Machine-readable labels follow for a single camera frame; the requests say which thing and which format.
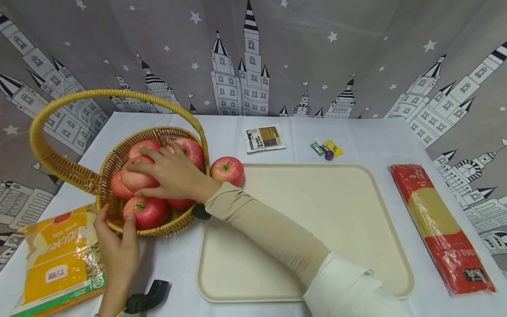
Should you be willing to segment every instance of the black clip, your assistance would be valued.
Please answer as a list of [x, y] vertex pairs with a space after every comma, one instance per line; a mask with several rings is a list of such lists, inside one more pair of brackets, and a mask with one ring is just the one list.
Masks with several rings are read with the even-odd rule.
[[153, 281], [148, 294], [133, 294], [127, 300], [127, 314], [137, 314], [148, 311], [164, 301], [170, 290], [169, 282], [156, 279]]

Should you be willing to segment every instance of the basket handle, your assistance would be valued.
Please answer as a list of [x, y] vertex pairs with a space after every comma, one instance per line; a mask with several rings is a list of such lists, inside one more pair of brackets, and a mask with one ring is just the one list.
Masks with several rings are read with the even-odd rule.
[[204, 151], [204, 160], [206, 166], [209, 166], [208, 143], [206, 141], [206, 137], [204, 136], [204, 130], [202, 129], [199, 121], [190, 112], [176, 105], [175, 103], [141, 92], [117, 89], [95, 89], [76, 92], [58, 98], [57, 100], [53, 100], [34, 118], [29, 132], [30, 146], [33, 153], [35, 154], [35, 157], [44, 168], [46, 168], [48, 171], [63, 181], [71, 183], [72, 185], [87, 193], [97, 195], [98, 186], [100, 184], [100, 175], [57, 153], [48, 144], [46, 138], [44, 137], [43, 129], [49, 116], [66, 104], [79, 99], [109, 96], [128, 97], [149, 101], [151, 103], [159, 104], [173, 111], [175, 114], [182, 116], [199, 134], [202, 149]]

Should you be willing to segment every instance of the rice bag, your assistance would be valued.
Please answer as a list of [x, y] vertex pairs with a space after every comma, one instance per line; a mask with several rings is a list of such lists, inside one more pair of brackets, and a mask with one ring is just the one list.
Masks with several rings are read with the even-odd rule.
[[26, 282], [12, 317], [53, 313], [104, 291], [104, 261], [90, 204], [20, 229], [28, 243]]
[[496, 292], [467, 236], [420, 165], [389, 167], [419, 234], [453, 294]]

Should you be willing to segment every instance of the beige tray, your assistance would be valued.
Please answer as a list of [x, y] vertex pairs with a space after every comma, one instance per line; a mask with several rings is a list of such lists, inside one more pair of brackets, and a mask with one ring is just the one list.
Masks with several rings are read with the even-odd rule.
[[[246, 164], [245, 191], [289, 216], [335, 253], [371, 268], [399, 298], [414, 273], [372, 173], [355, 164]], [[197, 288], [210, 302], [302, 301], [292, 273], [240, 231], [205, 224]]]

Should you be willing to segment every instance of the white tablecloth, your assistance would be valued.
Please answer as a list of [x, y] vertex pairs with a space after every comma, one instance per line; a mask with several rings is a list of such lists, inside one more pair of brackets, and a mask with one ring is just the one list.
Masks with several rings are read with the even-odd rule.
[[[333, 163], [358, 163], [376, 177], [411, 262], [416, 278], [413, 295], [404, 301], [414, 317], [489, 316], [507, 312], [507, 280], [496, 266], [465, 214], [447, 189], [424, 148], [403, 119], [337, 120], [278, 117], [197, 116], [208, 140], [211, 162], [218, 157], [235, 156], [245, 163], [324, 163], [310, 144], [333, 139], [344, 154]], [[241, 131], [278, 124], [284, 150], [247, 154]], [[99, 171], [108, 152], [128, 135], [154, 126], [179, 126], [194, 131], [176, 115], [114, 113], [95, 139], [80, 164]], [[419, 163], [426, 169], [451, 213], [468, 235], [499, 293], [480, 292], [463, 296], [448, 294], [428, 252], [398, 193], [387, 166], [393, 163]], [[42, 218], [49, 218], [94, 201], [94, 197], [64, 184]], [[310, 316], [304, 303], [212, 304], [205, 301], [196, 288], [197, 261], [202, 223], [196, 221], [184, 231], [171, 236], [141, 239], [141, 264], [134, 285], [135, 292], [145, 292], [154, 279], [172, 283], [168, 299], [151, 310], [148, 316]], [[15, 253], [0, 273], [0, 313], [2, 316], [18, 301], [25, 280], [26, 243]], [[58, 316], [92, 316], [100, 298], [90, 299]]]

